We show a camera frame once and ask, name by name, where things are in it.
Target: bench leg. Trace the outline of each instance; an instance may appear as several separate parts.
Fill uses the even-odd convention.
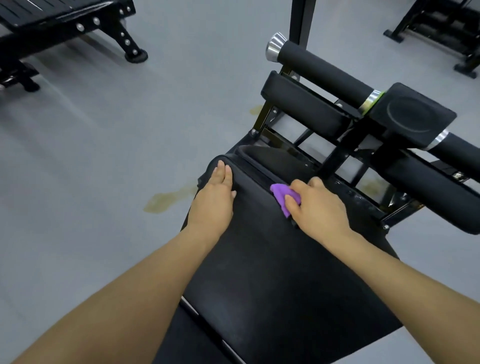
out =
[[[125,59],[130,63],[142,63],[148,59],[148,53],[139,48],[119,19],[102,20],[102,32],[117,41],[125,51]]]
[[[40,85],[32,80],[31,74],[38,74],[34,69],[28,68],[20,60],[0,57],[0,68],[2,83],[4,87],[15,83],[20,83],[27,92],[36,92],[40,89]]]

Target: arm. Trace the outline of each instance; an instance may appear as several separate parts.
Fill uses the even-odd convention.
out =
[[[68,313],[13,364],[150,364],[188,282],[227,229],[235,192],[220,162],[187,227]]]
[[[480,304],[367,242],[348,225],[345,206],[319,178],[295,180],[298,226],[367,283],[437,364],[480,363]]]

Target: hand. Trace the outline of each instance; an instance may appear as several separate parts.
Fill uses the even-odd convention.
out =
[[[217,242],[232,220],[237,195],[232,184],[232,169],[219,160],[212,177],[192,202],[187,227],[197,228]]]
[[[308,185],[294,180],[290,188],[300,194],[301,205],[298,206],[293,197],[287,195],[285,206],[308,236],[328,248],[353,233],[345,205],[336,194],[327,190],[320,178],[313,177]]]

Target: right hand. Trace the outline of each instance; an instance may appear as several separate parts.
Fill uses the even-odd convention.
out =
[[[328,248],[353,234],[345,205],[336,194],[327,190],[320,178],[313,177],[308,184],[294,180],[290,188],[300,194],[301,205],[287,195],[285,206],[308,236]]]

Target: rubber foot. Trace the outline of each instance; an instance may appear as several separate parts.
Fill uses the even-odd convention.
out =
[[[125,59],[130,63],[143,63],[148,59],[148,53],[144,49],[140,49],[140,52],[136,56],[130,56],[125,53]]]
[[[465,68],[463,64],[456,64],[453,69],[461,74],[464,74],[465,76],[468,76],[470,78],[477,78],[477,73],[475,71],[470,71]]]
[[[36,82],[30,81],[22,84],[26,92],[36,92],[40,89],[40,85]]]
[[[393,35],[393,32],[391,30],[385,30],[384,31],[384,36],[387,36],[389,37],[390,39],[394,40],[395,42],[397,43],[402,43],[404,38],[402,36],[399,36],[399,35]]]

